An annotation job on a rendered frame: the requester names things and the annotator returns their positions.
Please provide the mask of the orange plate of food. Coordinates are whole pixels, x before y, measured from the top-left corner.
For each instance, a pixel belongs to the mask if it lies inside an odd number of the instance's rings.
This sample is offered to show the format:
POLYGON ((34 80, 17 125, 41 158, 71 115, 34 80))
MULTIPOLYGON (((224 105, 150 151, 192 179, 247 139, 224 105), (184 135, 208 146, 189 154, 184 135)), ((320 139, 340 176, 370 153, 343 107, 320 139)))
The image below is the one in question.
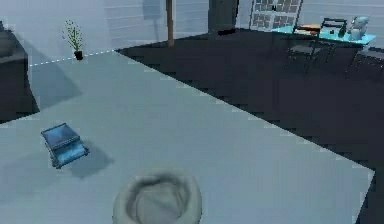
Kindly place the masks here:
POLYGON ((302 24, 295 28, 295 33, 305 35, 317 35, 321 30, 321 26, 318 24, 302 24))

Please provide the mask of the dark grey cabinet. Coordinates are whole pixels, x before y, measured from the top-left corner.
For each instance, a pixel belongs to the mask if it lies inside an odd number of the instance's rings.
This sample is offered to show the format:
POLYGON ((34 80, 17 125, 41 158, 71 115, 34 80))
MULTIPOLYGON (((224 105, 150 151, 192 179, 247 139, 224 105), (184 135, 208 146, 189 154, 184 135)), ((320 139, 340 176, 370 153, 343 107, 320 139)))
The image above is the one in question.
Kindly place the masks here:
POLYGON ((209 0, 208 34, 234 33, 238 6, 239 0, 209 0))

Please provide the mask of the black chair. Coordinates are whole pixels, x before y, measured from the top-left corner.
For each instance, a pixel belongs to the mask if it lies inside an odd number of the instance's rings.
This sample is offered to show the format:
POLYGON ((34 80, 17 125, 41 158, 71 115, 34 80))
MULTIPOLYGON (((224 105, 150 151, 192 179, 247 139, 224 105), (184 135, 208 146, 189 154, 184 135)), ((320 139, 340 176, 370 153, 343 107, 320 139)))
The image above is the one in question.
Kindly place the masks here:
POLYGON ((321 48, 317 46, 319 42, 320 32, 317 35, 309 35, 309 39, 313 41, 311 45, 294 45, 288 48, 287 56, 289 58, 296 59, 298 56, 306 58, 304 63, 305 72, 309 71, 310 64, 316 59, 321 51, 321 48))
POLYGON ((319 44, 328 47, 326 62, 334 55, 336 47, 341 43, 342 38, 338 37, 338 32, 343 24, 347 26, 346 19, 329 17, 323 19, 321 28, 329 28, 329 32, 327 33, 328 38, 321 38, 319 44))

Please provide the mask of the pale grey kettle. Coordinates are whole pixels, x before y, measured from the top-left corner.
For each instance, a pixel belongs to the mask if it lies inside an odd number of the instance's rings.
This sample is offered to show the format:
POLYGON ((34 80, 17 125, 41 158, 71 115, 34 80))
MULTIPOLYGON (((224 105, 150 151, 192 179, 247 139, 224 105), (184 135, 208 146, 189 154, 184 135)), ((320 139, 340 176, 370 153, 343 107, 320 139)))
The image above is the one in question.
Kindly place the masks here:
POLYGON ((356 16, 351 21, 351 26, 348 29, 349 39, 351 41, 361 40, 366 33, 366 26, 369 22, 367 16, 356 16))

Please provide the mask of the green house plant black pot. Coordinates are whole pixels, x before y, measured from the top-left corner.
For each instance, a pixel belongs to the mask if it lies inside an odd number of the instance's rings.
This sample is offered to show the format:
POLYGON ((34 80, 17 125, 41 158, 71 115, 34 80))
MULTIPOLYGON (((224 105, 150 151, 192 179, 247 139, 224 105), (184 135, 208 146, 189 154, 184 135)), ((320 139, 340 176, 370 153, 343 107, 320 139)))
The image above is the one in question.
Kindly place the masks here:
POLYGON ((70 45, 73 49, 74 56, 77 60, 83 59, 82 51, 82 33, 80 26, 72 20, 66 20, 64 24, 64 30, 62 31, 62 38, 70 45))

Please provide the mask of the window with grid panes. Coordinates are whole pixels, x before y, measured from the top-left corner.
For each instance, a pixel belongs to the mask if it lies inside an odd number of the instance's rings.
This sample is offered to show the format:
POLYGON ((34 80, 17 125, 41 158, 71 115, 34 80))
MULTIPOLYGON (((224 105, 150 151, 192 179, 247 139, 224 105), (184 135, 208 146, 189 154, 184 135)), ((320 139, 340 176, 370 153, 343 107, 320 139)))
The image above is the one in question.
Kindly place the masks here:
POLYGON ((271 32, 275 28, 293 26, 303 0, 252 0, 249 28, 271 32))

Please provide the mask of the blue box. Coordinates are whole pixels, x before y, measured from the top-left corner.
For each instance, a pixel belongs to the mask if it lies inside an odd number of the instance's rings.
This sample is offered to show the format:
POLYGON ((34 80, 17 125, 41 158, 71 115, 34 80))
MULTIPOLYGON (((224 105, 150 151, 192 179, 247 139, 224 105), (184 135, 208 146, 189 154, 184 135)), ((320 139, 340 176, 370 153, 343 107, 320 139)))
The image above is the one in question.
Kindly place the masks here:
POLYGON ((41 132, 48 149, 52 166, 63 166, 89 154, 81 137, 67 124, 62 123, 41 132))

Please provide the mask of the dark grey sofa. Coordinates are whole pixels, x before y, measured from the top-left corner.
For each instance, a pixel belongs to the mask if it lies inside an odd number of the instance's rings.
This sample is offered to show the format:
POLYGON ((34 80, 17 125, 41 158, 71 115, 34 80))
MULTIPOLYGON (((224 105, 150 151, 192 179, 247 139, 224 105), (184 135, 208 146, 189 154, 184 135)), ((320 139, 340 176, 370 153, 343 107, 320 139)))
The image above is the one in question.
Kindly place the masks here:
POLYGON ((0 124, 39 112, 28 69, 27 52, 0 21, 0 124))

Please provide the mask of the brown wooden post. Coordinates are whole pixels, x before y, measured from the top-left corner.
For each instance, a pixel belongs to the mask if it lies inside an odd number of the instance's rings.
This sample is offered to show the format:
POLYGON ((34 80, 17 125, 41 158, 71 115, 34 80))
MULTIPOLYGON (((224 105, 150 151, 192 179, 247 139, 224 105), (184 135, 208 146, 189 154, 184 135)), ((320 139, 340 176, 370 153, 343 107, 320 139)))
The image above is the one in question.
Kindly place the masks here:
POLYGON ((166 13, 167 13, 167 40, 168 46, 174 46, 174 35, 173 35, 173 1, 166 0, 166 13))

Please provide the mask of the turquoise table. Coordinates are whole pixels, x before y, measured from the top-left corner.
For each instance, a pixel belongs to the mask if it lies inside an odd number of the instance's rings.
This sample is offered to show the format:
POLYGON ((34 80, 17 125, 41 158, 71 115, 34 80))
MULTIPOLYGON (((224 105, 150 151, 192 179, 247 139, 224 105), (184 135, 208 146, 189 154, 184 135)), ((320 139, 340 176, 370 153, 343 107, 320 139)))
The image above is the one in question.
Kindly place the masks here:
POLYGON ((312 31, 319 31, 320 34, 318 37, 321 40, 329 40, 343 43, 351 43, 357 45, 368 45, 372 40, 376 38, 373 34, 365 34, 358 40, 353 40, 351 35, 345 33, 343 37, 338 36, 338 32, 335 31, 333 34, 330 33, 327 29, 321 29, 319 26, 284 26, 279 28, 273 28, 272 32, 282 33, 282 34, 299 34, 304 35, 305 37, 312 37, 312 31))

